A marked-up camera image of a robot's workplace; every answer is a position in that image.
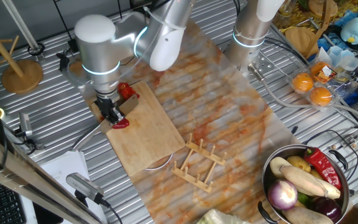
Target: red bell pepper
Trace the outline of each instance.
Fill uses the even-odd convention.
[[[133,95],[137,95],[137,98],[139,99],[140,95],[137,94],[135,92],[135,90],[129,86],[128,83],[120,83],[118,84],[118,93],[121,94],[121,96],[125,99],[125,100],[128,100],[131,96]]]
[[[124,118],[120,122],[115,124],[112,128],[113,129],[123,129],[123,128],[126,128],[128,126],[129,126],[129,121],[126,118]]]
[[[341,189],[341,181],[336,173],[333,165],[329,162],[326,155],[317,147],[310,147],[306,150],[303,156],[306,162],[312,165],[320,174],[320,176],[328,183],[335,186],[338,190]]]

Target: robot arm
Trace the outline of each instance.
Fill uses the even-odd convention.
[[[259,59],[260,46],[273,16],[283,0],[248,0],[240,12],[226,56],[237,67],[247,68]],[[83,68],[94,86],[102,115],[117,124],[124,118],[119,110],[120,61],[132,55],[156,71],[170,68],[177,59],[186,23],[195,0],[156,0],[149,23],[139,12],[113,24],[105,16],[80,19],[75,35]]]
[[[75,25],[75,35],[83,68],[91,80],[101,114],[111,123],[124,118],[119,110],[120,61],[135,55],[152,69],[163,71],[179,55],[181,39],[195,0],[158,0],[160,5],[149,11],[151,18],[139,12],[130,13],[114,24],[100,15],[89,15]]]

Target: red onion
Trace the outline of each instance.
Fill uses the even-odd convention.
[[[334,223],[341,219],[341,207],[331,198],[316,197],[313,199],[310,209],[327,216]]]
[[[268,189],[267,198],[274,207],[287,210],[294,207],[298,192],[291,182],[278,180]]]

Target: metal table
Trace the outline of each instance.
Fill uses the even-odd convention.
[[[198,0],[191,18],[222,51],[227,47],[236,21],[236,10],[232,1]],[[119,16],[113,16],[111,19],[116,22]],[[274,26],[268,36],[286,41]],[[39,164],[62,155],[81,135],[96,124],[94,116],[80,93],[58,70],[59,59],[55,54],[69,48],[68,40],[67,34],[61,34],[42,42],[46,48],[45,60],[40,62],[44,70],[44,79],[36,89],[26,94],[9,93],[2,87],[1,75],[7,63],[0,65],[0,107],[6,112],[4,121],[12,129],[17,129],[19,127],[18,112],[29,113],[34,130],[32,138],[45,145],[45,150],[36,151],[31,155],[31,158]],[[307,103],[285,81],[287,77],[285,73],[291,73],[300,67],[301,62],[291,52],[276,45],[264,44],[261,52],[275,64],[274,70],[265,74],[267,83],[274,93],[287,103]],[[16,60],[23,58],[35,60],[35,57],[27,53],[27,49],[16,50],[12,56]],[[336,130],[342,135],[348,135],[356,130],[353,127],[358,124],[347,112],[327,110],[323,113],[311,108],[285,108],[276,103],[256,79],[247,78],[288,129],[298,126],[295,136],[301,142],[325,129]],[[319,137],[310,144],[324,150],[333,144],[340,146],[339,138],[336,136]],[[104,189],[105,197],[121,216],[123,222],[153,223],[105,135],[96,134],[82,148],[82,151],[85,154],[91,180]],[[345,172],[349,175],[356,163],[356,157],[350,149],[339,151],[349,161],[349,169]],[[349,184],[350,188],[356,191],[356,194],[352,196],[352,201],[357,203],[358,170]],[[104,209],[104,212],[109,223],[116,221],[116,217],[110,210]]]

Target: metal pot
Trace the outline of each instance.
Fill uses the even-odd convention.
[[[262,184],[264,186],[264,192],[267,198],[267,191],[269,190],[269,187],[273,184],[273,182],[276,181],[276,177],[273,175],[272,170],[270,169],[270,161],[272,159],[274,159],[275,157],[282,157],[284,159],[287,159],[290,156],[300,156],[303,157],[303,154],[305,153],[305,151],[307,150],[309,146],[306,145],[302,145],[302,144],[295,144],[295,145],[289,145],[289,146],[284,146],[280,149],[277,149],[266,161],[265,166],[264,166],[264,170],[262,173]],[[347,167],[347,162],[346,160],[343,158],[342,155],[340,155],[338,152],[335,152],[334,155],[344,164],[344,167]],[[342,184],[342,189],[341,189],[341,197],[339,199],[336,199],[336,202],[341,206],[342,208],[342,215],[341,218],[335,223],[339,223],[342,218],[345,216],[347,209],[348,209],[348,205],[349,205],[349,201],[350,201],[350,193],[349,193],[349,185],[347,184],[347,180],[346,177],[343,173],[343,171],[341,170],[341,168],[339,168],[339,166],[330,158],[327,156],[327,159],[330,161],[330,163],[333,165],[336,173],[339,176],[339,179],[341,180],[341,184]],[[272,204],[270,202],[268,202],[270,204],[270,206],[273,208],[273,211],[281,218],[281,220],[285,221],[288,224],[291,224],[286,218],[285,216],[281,213],[280,210],[276,209],[275,207],[272,206]],[[269,224],[277,224],[278,221],[274,221],[270,215],[266,212],[266,210],[263,208],[262,206],[262,202],[258,203],[258,210],[260,212],[260,214],[263,216],[263,218],[266,220],[266,222],[268,222]]]

